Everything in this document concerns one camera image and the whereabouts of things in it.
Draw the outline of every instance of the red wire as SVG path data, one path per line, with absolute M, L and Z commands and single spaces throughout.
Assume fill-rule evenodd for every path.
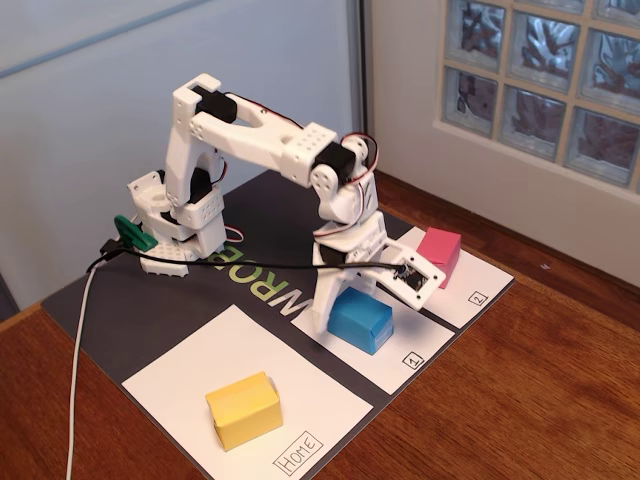
M 365 175 L 368 175 L 369 173 L 371 173 L 372 171 L 375 170 L 376 166 L 378 165 L 378 157 L 379 157 L 379 154 L 380 154 L 380 148 L 378 147 L 378 142 L 376 142 L 375 138 L 373 138 L 371 135 L 368 135 L 368 134 L 362 133 L 362 132 L 348 133 L 347 135 L 342 137 L 342 140 L 340 140 L 340 143 L 342 143 L 345 139 L 347 139 L 349 137 L 366 138 L 367 140 L 372 141 L 374 146 L 376 147 L 376 154 L 375 154 L 375 156 L 373 158 L 373 162 L 371 162 L 371 165 L 369 166 L 369 168 L 367 169 L 366 172 L 364 172 L 362 175 L 360 175 L 357 178 L 352 178 L 351 180 L 349 180 L 347 182 L 347 184 L 352 184 L 352 183 L 356 183 L 358 180 L 362 179 Z
M 271 113 L 273 113 L 274 115 L 277 115 L 278 117 L 283 118 L 283 119 L 285 119 L 286 121 L 293 123 L 296 127 L 300 128 L 300 129 L 302 129 L 302 128 L 303 128 L 303 127 L 302 127 L 302 125 L 300 125 L 300 124 L 299 124 L 298 122 L 296 122 L 295 120 L 293 120 L 293 119 L 291 119 L 291 118 L 289 118 L 289 117 L 287 117 L 287 116 L 285 116 L 285 115 L 282 115 L 281 113 L 278 113 L 278 112 L 276 112 L 275 110 L 271 110 L 269 107 L 265 107 L 264 105 L 262 105 L 261 103 L 256 102 L 255 100 L 250 100 L 250 99 L 248 99 L 248 98 L 246 98 L 246 97 L 243 97 L 242 95 L 238 95 L 237 93 L 233 93 L 233 92 L 225 92 L 224 94 L 225 94 L 225 95 L 229 95 L 229 94 L 231 94 L 231 95 L 235 95 L 235 96 L 236 96 L 236 97 L 238 97 L 238 98 L 241 98 L 241 99 L 243 99 L 243 100 L 246 100 L 246 101 L 247 101 L 247 102 L 249 102 L 249 103 L 253 103 L 254 105 L 257 105 L 258 107 L 260 107 L 260 108 L 264 108 L 266 111 L 271 112 Z
M 224 162 L 224 168 L 222 169 L 222 173 L 220 174 L 220 178 L 218 180 L 216 180 L 215 182 L 213 182 L 211 185 L 215 185 L 217 183 L 220 183 L 222 180 L 224 180 L 224 177 L 227 175 L 227 168 L 229 167 L 229 164 L 227 163 L 226 160 L 223 160 Z
M 238 237 L 240 237 L 240 238 L 227 238 L 227 242 L 229 242 L 229 243 L 240 243 L 240 242 L 244 241 L 244 233 L 242 233 L 242 230 L 240 230 L 239 228 L 231 227 L 229 225 L 225 225 L 224 228 L 225 228 L 225 230 L 229 230 L 229 231 L 235 233 L 236 235 L 238 235 Z

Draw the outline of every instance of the glass block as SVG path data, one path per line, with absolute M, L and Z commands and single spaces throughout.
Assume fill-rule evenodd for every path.
M 489 137 L 497 94 L 497 82 L 447 68 L 444 120 Z
M 593 30 L 585 55 L 582 96 L 640 113 L 640 42 Z
M 565 166 L 627 186 L 638 155 L 640 126 L 576 109 Z
M 582 13 L 584 0 L 516 0 L 516 3 L 532 3 L 570 13 Z
M 640 26 L 640 0 L 597 0 L 596 16 L 630 27 Z
M 507 86 L 500 141 L 553 161 L 565 110 L 562 102 Z
M 569 90 L 580 27 L 516 13 L 509 74 L 561 92 Z
M 447 57 L 498 70 L 504 8 L 449 0 Z

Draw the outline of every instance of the pink block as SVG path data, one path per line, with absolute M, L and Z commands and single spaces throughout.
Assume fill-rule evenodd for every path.
M 440 288 L 447 288 L 453 269 L 456 268 L 460 257 L 460 238 L 458 233 L 428 228 L 420 242 L 418 253 L 447 274 Z

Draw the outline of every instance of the wire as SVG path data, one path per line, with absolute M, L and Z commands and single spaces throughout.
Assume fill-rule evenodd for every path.
M 347 182 L 347 185 L 348 184 L 352 184 L 352 183 L 356 183 L 358 180 L 362 179 L 365 175 L 369 174 L 370 172 L 373 172 L 376 169 L 376 167 L 378 166 L 378 158 L 380 158 L 380 147 L 378 146 L 378 142 L 376 141 L 376 139 L 373 138 L 371 135 L 368 135 L 368 134 L 362 133 L 362 132 L 348 133 L 347 135 L 342 137 L 342 140 L 340 140 L 340 143 L 344 142 L 349 137 L 364 138 L 366 140 L 371 141 L 374 144 L 374 146 L 376 147 L 376 153 L 375 153 L 375 155 L 373 157 L 373 162 L 371 162 L 371 165 L 369 165 L 369 168 L 367 169 L 367 171 L 364 172 L 359 177 L 352 178 L 351 180 L 349 180 Z
M 102 257 L 94 261 L 87 272 L 90 272 L 95 265 L 100 263 L 107 255 L 116 255 L 119 253 L 127 253 L 129 255 L 133 255 L 138 258 L 146 258 L 147 260 L 154 260 L 156 262 L 161 263 L 170 263 L 172 265 L 202 265 L 205 267 L 231 267 L 231 266 L 251 266 L 251 267 L 263 267 L 270 268 L 272 270 L 324 270 L 324 269 L 339 269 L 339 270 L 347 270 L 351 268 L 386 268 L 389 270 L 396 270 L 398 272 L 404 271 L 404 265 L 398 265 L 394 263 L 382 263 L 382 262 L 354 262 L 354 263 L 338 263 L 333 265 L 287 265 L 281 263 L 265 263 L 265 262 L 253 262 L 247 260 L 234 260 L 230 262 L 210 262 L 208 260 L 172 260 L 169 258 L 159 258 L 153 257 L 151 255 L 147 255 L 146 253 L 138 252 L 136 250 L 131 250 L 129 248 L 116 248 Z
M 360 189 L 360 213 L 358 214 L 356 219 L 353 222 L 348 223 L 347 225 L 342 225 L 332 230 L 316 230 L 315 232 L 313 232 L 314 238 L 326 237 L 335 233 L 344 232 L 360 221 L 362 215 L 364 215 L 364 188 L 362 188 L 362 185 L 360 184 L 358 184 L 358 188 Z
M 237 93 L 233 93 L 233 92 L 224 92 L 225 95 L 235 95 L 238 98 L 241 98 L 243 100 L 246 100 L 249 103 L 253 103 L 254 105 L 259 106 L 260 108 L 265 109 L 268 112 L 273 113 L 274 115 L 277 115 L 280 118 L 284 118 L 286 121 L 293 123 L 296 127 L 298 127 L 299 129 L 303 129 L 302 125 L 300 125 L 298 122 L 296 122 L 295 120 L 293 120 L 292 118 L 289 118 L 285 115 L 282 115 L 281 113 L 276 112 L 275 110 L 271 110 L 269 107 L 265 107 L 264 105 L 262 105 L 261 103 L 258 103 L 254 100 L 251 100 L 249 98 L 243 97 L 242 95 L 238 95 Z
M 76 343 L 73 349 L 73 366 L 71 367 L 71 391 L 69 393 L 69 455 L 67 456 L 67 480 L 71 480 L 71 470 L 73 468 L 73 443 L 74 443 L 74 423 L 76 409 L 76 380 L 78 378 L 78 358 L 80 356 L 80 340 L 82 338 L 82 327 L 84 326 L 84 316 L 87 309 L 87 298 L 89 297 L 89 288 L 96 273 L 95 267 L 99 262 L 94 262 L 89 271 L 89 278 L 84 286 L 84 295 L 82 296 L 82 305 L 80 307 L 80 320 L 78 320 L 78 331 L 76 333 Z
M 230 232 L 235 233 L 240 238 L 227 238 L 227 242 L 229 243 L 241 243 L 244 242 L 244 233 L 239 228 L 231 227 L 229 225 L 224 226 L 225 230 L 229 230 Z
M 229 167 L 229 164 L 227 163 L 227 161 L 226 161 L 226 160 L 223 160 L 223 162 L 224 162 L 224 168 L 222 169 L 222 173 L 220 174 L 220 178 L 218 178 L 218 180 L 216 180 L 215 182 L 213 182 L 213 183 L 211 184 L 211 186 L 213 186 L 213 185 L 215 185 L 215 184 L 217 184 L 217 183 L 220 183 L 222 180 L 224 180 L 224 177 L 226 177 L 226 176 L 227 176 L 227 168 Z

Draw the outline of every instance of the wooden surface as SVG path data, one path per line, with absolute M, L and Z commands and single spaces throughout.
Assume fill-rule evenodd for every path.
M 376 173 L 376 182 L 387 212 L 414 225 L 460 232 L 465 248 L 640 331 L 640 289 L 384 173 Z M 629 261 L 640 265 L 640 256 Z
M 639 478 L 638 292 L 385 176 L 379 186 L 386 209 L 462 232 L 517 283 L 316 478 Z M 63 478 L 72 346 L 38 306 L 0 330 L 0 478 Z M 201 478 L 84 354 L 76 415 L 74 479 Z

